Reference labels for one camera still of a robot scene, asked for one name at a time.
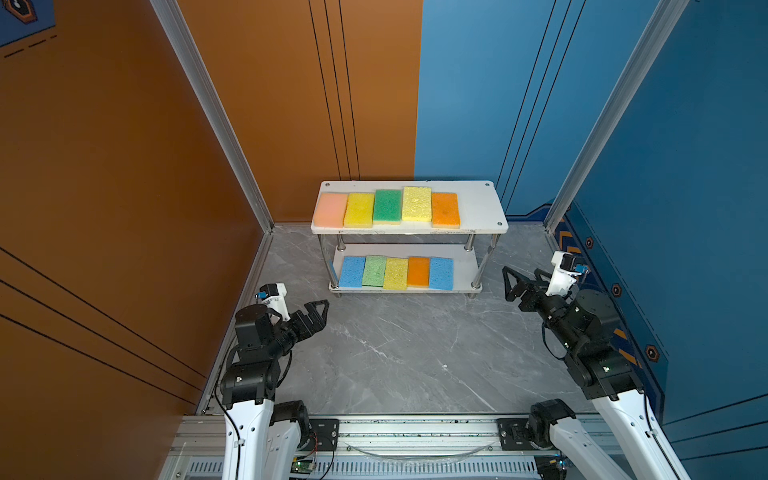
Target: green sponge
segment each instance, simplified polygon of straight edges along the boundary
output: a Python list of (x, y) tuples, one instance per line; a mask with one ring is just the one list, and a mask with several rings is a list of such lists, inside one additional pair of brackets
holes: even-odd
[(362, 271), (363, 286), (384, 286), (384, 271), (386, 270), (386, 257), (381, 255), (368, 255), (366, 267)]
[(373, 224), (400, 225), (401, 199), (400, 190), (377, 190), (376, 202), (373, 204)]

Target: sponge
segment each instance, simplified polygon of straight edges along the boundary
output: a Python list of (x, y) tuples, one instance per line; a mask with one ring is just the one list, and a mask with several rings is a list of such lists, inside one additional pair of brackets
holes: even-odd
[(362, 287), (362, 270), (365, 265), (365, 257), (344, 257), (339, 286), (342, 288)]
[(453, 290), (453, 259), (429, 259), (429, 288), (433, 290)]
[(408, 259), (387, 258), (384, 290), (405, 290), (408, 287)]
[(344, 228), (346, 194), (320, 194), (312, 222), (315, 227)]
[(376, 202), (373, 204), (373, 224), (400, 225), (401, 200), (400, 190), (377, 190)]
[(349, 194), (344, 228), (373, 227), (373, 194)]
[(459, 228), (462, 219), (458, 215), (458, 195), (432, 194), (432, 227)]
[(432, 221), (432, 188), (404, 187), (402, 189), (402, 219), (416, 222)]
[(408, 257), (408, 286), (429, 288), (429, 258)]
[(384, 270), (386, 270), (386, 257), (368, 255), (366, 268), (362, 272), (362, 284), (365, 286), (384, 286)]

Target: gray floor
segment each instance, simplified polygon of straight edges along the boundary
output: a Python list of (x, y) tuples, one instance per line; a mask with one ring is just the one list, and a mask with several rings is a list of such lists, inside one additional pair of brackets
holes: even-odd
[[(531, 275), (536, 267), (551, 270), (541, 225), (510, 225), (474, 300), (438, 293), (336, 298), (310, 228), (277, 227), (273, 235), (259, 285), (285, 283), (289, 310), (330, 301), (328, 326), (294, 347), (278, 402), (302, 399), (313, 414), (527, 412), (532, 403), (561, 398), (576, 412), (593, 410), (562, 362), (542, 345), (538, 315), (504, 301), (504, 265)], [(347, 243), (464, 240), (345, 237)], [(488, 242), (489, 236), (478, 237), (476, 251), (485, 252)], [(554, 337), (548, 338), (560, 354)]]

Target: orange wall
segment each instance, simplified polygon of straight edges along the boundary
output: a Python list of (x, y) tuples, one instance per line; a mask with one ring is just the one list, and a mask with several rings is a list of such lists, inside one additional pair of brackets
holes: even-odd
[(3, 468), (155, 478), (261, 232), (150, 3), (55, 14), (0, 48)]
[(322, 180), (413, 178), (420, 0), (228, 5), (180, 3), (275, 221)]

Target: blue wall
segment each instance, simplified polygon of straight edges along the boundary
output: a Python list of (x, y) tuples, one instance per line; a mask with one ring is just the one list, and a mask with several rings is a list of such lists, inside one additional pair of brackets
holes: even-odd
[(575, 201), (663, 349), (696, 479), (768, 456), (766, 25), (766, 2), (691, 2)]
[[(0, 47), (56, 25), (53, 0), (35, 0), (32, 4), (38, 19), (28, 24), (8, 12), (4, 5), (0, 5)], [(26, 44), (19, 45), (19, 48), (25, 47)]]
[(415, 177), (492, 180), (509, 215), (550, 202), (655, 7), (425, 0)]

